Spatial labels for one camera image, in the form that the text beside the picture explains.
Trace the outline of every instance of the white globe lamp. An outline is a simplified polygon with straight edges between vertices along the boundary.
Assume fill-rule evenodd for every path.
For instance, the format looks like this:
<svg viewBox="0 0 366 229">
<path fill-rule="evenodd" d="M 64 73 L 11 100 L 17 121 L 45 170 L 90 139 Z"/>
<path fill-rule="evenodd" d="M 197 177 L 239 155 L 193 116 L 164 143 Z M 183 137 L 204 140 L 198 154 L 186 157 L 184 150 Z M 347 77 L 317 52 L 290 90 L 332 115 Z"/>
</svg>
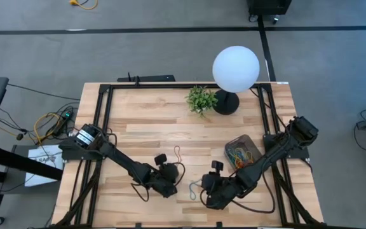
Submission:
<svg viewBox="0 0 366 229">
<path fill-rule="evenodd" d="M 231 46 L 221 51 L 213 63 L 213 77 L 221 88 L 215 111 L 222 115 L 234 113 L 240 105 L 237 92 L 249 90 L 259 76 L 259 61 L 249 48 Z"/>
</svg>

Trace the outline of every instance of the white paper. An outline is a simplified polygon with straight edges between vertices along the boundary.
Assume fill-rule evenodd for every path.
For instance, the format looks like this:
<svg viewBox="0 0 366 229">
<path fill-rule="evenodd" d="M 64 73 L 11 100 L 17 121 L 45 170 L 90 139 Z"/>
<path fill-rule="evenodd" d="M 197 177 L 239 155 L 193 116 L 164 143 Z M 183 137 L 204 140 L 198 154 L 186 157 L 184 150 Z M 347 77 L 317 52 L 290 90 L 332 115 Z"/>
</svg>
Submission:
<svg viewBox="0 0 366 229">
<path fill-rule="evenodd" d="M 28 153 L 28 158 L 63 170 L 62 150 L 58 147 L 58 145 L 43 146 L 43 149 L 42 147 L 38 147 L 38 149 L 30 149 Z M 30 187 L 39 184 L 54 182 L 56 180 L 39 175 L 34 176 L 33 174 L 27 172 L 25 176 L 25 181 L 25 187 Z"/>
</svg>

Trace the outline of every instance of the gray carpet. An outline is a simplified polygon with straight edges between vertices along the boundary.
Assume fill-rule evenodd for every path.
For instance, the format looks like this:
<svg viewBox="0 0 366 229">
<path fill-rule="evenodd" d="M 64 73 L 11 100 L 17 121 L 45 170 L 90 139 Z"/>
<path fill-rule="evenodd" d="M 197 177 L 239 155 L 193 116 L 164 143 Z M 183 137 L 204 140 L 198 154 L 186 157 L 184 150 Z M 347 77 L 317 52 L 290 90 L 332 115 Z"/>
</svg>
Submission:
<svg viewBox="0 0 366 229">
<path fill-rule="evenodd" d="M 247 17 L 245 0 L 99 0 L 91 11 L 59 0 L 0 1 L 0 30 L 256 26 Z M 293 0 L 276 26 L 318 25 L 366 25 L 366 1 Z M 267 37 L 277 80 L 290 82 L 298 114 L 320 130 L 309 151 L 325 221 L 366 228 L 366 152 L 353 140 L 358 114 L 366 109 L 366 31 L 267 32 Z M 212 80 L 215 56 L 231 45 L 251 48 L 261 62 L 259 81 L 268 80 L 258 32 L 4 35 L 0 76 L 69 97 L 79 97 L 85 82 L 116 81 L 128 72 L 205 81 Z M 39 116 L 66 102 L 8 88 L 1 107 L 32 128 Z M 357 134 L 366 147 L 366 131 Z M 13 144 L 30 142 L 0 131 L 0 147 L 10 150 Z M 43 226 L 56 196 L 57 190 L 5 196 L 0 215 L 6 222 L 0 228 Z"/>
</svg>

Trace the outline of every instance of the lamp shade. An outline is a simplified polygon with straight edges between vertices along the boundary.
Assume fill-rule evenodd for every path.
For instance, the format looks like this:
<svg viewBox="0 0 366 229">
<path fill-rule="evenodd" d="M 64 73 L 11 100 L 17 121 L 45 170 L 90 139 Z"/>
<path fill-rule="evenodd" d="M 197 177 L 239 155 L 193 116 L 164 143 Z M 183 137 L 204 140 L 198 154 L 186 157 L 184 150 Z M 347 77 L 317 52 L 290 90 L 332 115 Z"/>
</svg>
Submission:
<svg viewBox="0 0 366 229">
<path fill-rule="evenodd" d="M 213 77 L 227 92 L 248 90 L 259 76 L 259 61 L 249 48 L 231 46 L 221 51 L 213 63 Z"/>
</svg>

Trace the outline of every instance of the potted plant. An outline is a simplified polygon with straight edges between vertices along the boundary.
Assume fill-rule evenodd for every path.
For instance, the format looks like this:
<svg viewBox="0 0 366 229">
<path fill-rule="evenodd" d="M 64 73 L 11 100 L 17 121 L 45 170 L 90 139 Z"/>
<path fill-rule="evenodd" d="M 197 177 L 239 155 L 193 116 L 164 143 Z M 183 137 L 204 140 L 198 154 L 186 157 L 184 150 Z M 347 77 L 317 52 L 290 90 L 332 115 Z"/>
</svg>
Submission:
<svg viewBox="0 0 366 229">
<path fill-rule="evenodd" d="M 204 117 L 204 112 L 217 104 L 215 92 L 206 90 L 205 87 L 193 87 L 186 98 L 190 111 L 198 113 L 200 117 Z"/>
</svg>

